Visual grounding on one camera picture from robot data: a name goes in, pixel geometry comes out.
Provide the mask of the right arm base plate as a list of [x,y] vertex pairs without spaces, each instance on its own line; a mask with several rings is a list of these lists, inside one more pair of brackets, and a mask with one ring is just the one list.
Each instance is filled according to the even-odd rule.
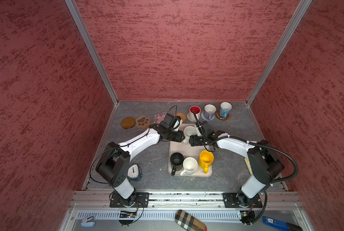
[[262,208],[262,201],[258,193],[253,198],[245,196],[243,193],[236,192],[224,192],[223,202],[225,208]]

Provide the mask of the brown glossy round coaster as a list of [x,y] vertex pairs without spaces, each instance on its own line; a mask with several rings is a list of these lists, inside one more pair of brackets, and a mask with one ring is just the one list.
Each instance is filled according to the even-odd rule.
[[219,110],[217,110],[217,111],[215,112],[215,116],[216,116],[216,118],[219,119],[219,120],[228,120],[228,119],[230,118],[230,114],[227,114],[226,118],[221,117],[221,116],[220,116],[220,111],[219,111]]

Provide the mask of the blue mug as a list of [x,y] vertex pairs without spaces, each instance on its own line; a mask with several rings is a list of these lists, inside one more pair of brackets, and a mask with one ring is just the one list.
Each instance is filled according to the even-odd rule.
[[232,105],[230,103],[222,102],[221,103],[221,108],[220,108],[220,117],[227,118],[227,116],[229,115],[231,109],[232,109]]

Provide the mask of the red mug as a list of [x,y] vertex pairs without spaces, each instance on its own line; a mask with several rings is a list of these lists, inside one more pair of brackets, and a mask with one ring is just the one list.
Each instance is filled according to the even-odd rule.
[[201,113],[201,109],[200,107],[193,105],[189,108],[189,113],[193,113],[195,119],[198,120],[196,114]]

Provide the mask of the beige serving tray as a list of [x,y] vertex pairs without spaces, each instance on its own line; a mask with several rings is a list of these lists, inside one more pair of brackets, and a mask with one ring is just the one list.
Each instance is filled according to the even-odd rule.
[[[172,165],[170,161],[170,157],[173,153],[178,152],[181,153],[184,158],[193,157],[197,161],[199,161],[200,153],[205,151],[204,146],[194,146],[192,147],[189,143],[183,142],[170,142],[170,149],[169,149],[169,157],[168,157],[168,172],[169,174],[172,173]],[[198,166],[197,170],[194,174],[189,175],[189,177],[210,177],[212,175],[212,167],[213,165],[209,166],[207,173],[204,173],[204,169]]]

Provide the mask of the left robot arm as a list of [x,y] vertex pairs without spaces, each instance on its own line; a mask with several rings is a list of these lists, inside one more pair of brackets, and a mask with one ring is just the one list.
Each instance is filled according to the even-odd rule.
[[100,160],[95,167],[96,172],[123,199],[130,199],[135,188],[127,179],[130,161],[138,154],[161,141],[182,142],[185,136],[182,131],[164,129],[162,127],[148,128],[142,134],[119,144],[109,143],[99,155]]

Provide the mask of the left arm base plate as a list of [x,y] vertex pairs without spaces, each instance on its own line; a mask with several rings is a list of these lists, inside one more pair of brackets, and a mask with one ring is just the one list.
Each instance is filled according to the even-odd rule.
[[124,199],[119,193],[114,191],[109,196],[110,208],[146,208],[149,201],[149,193],[147,192],[134,192],[127,199]]

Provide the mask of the brown wicker round coaster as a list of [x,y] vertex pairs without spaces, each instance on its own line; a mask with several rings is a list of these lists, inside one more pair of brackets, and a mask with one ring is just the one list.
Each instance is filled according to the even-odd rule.
[[182,123],[185,123],[187,120],[187,116],[184,113],[176,113],[176,116],[179,116],[182,120]]

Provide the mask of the pink flower coaster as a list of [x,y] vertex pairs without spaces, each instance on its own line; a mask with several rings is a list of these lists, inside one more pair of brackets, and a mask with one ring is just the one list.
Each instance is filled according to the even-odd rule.
[[166,114],[167,114],[167,112],[162,112],[160,114],[155,114],[154,115],[154,123],[155,124],[160,124],[164,120]]

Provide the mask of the paw print coaster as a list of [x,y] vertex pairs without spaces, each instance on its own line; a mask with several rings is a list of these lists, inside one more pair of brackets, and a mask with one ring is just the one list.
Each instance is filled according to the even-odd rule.
[[147,129],[151,124],[151,118],[142,115],[135,120],[135,124],[138,128]]

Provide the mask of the grey round coaster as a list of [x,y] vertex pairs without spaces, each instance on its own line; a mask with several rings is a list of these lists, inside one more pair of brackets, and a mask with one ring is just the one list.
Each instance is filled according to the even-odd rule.
[[206,121],[211,121],[215,118],[215,113],[208,113],[208,112],[204,111],[201,114],[201,117]]

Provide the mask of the white mug purple outside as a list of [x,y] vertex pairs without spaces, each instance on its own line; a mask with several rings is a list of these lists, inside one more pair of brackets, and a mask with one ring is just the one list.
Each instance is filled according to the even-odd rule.
[[203,117],[206,121],[211,121],[215,117],[216,107],[212,104],[205,105]]

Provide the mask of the white mug front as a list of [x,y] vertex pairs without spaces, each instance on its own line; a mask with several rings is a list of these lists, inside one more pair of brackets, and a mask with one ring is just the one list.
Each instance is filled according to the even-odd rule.
[[183,161],[183,170],[181,171],[180,176],[193,175],[196,172],[197,168],[198,168],[197,160],[193,157],[187,157]]

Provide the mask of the black mug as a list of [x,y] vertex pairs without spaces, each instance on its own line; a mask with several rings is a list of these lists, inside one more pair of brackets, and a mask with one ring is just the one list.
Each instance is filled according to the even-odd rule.
[[170,166],[172,168],[171,175],[174,176],[177,171],[183,169],[184,156],[181,153],[175,152],[170,156]]

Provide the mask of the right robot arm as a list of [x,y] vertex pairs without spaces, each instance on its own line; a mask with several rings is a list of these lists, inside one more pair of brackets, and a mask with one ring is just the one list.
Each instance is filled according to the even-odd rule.
[[[271,147],[266,140],[259,142],[247,141],[239,137],[230,136],[227,133],[216,133],[209,138],[205,138],[202,135],[193,135],[189,138],[189,144],[191,146],[213,146],[215,148],[226,149],[249,160],[252,175],[237,191],[236,196],[237,203],[243,208],[251,205],[253,198],[258,193],[265,192],[274,183],[295,178],[299,171],[298,164],[293,158]],[[284,178],[277,178],[285,168],[278,154],[289,159],[294,166],[293,173]]]

